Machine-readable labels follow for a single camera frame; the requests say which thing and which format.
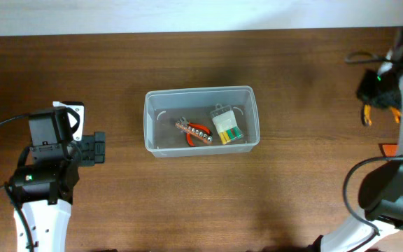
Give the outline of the orange black needle nose pliers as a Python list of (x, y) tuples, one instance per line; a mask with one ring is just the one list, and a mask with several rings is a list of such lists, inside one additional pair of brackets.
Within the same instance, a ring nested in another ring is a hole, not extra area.
[[(365, 127), (369, 127), (372, 125), (371, 108), (372, 107), (369, 104), (362, 105), (362, 109), (360, 112), (360, 118), (361, 118), (362, 124)], [(389, 110), (392, 112), (395, 122), (397, 124), (399, 124), (401, 121), (401, 118), (402, 118), (402, 112), (399, 109), (394, 108), (394, 107), (390, 107)]]

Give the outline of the red scraper with wooden handle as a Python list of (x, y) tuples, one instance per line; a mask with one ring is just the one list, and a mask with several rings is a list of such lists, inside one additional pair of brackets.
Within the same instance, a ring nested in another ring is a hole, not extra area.
[(381, 153), (385, 157), (394, 157), (397, 153), (397, 144), (395, 143), (381, 143), (379, 145)]

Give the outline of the clear case of coloured plugs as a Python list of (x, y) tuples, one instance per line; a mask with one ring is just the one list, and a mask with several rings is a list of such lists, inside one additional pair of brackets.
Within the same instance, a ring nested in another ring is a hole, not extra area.
[(214, 110), (210, 112), (210, 117), (222, 145), (230, 144), (244, 137), (237, 124), (234, 110), (230, 105), (216, 104)]

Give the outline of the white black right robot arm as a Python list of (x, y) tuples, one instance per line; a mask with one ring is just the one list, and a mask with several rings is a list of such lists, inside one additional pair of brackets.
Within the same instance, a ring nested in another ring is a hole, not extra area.
[(371, 125), (370, 111), (392, 111), (400, 125), (393, 155), (384, 153), (354, 165), (342, 187), (350, 214), (334, 232), (319, 236), (308, 251), (370, 251), (381, 239), (403, 230), (403, 27), (387, 55), (352, 52), (347, 64), (378, 63), (366, 70), (356, 91), (362, 102), (362, 124)]

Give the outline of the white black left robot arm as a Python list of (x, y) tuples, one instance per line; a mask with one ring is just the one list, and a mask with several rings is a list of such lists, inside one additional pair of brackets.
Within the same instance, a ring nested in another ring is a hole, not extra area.
[(4, 189), (18, 251), (64, 251), (80, 167), (104, 163), (106, 135), (83, 134), (83, 106), (58, 103), (28, 117), (31, 143)]

